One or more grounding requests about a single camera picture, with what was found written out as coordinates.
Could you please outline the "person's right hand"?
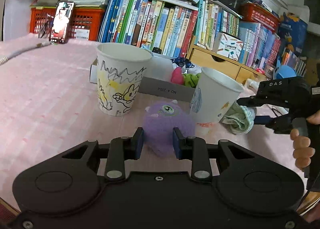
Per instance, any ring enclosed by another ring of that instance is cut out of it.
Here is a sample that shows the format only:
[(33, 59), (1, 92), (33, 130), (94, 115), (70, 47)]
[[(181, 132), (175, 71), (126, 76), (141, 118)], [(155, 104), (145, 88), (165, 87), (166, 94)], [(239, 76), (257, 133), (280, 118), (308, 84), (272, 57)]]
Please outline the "person's right hand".
[(295, 165), (300, 170), (303, 170), (310, 165), (315, 149), (310, 147), (310, 138), (301, 136), (298, 129), (291, 130), (290, 139), (293, 141)]

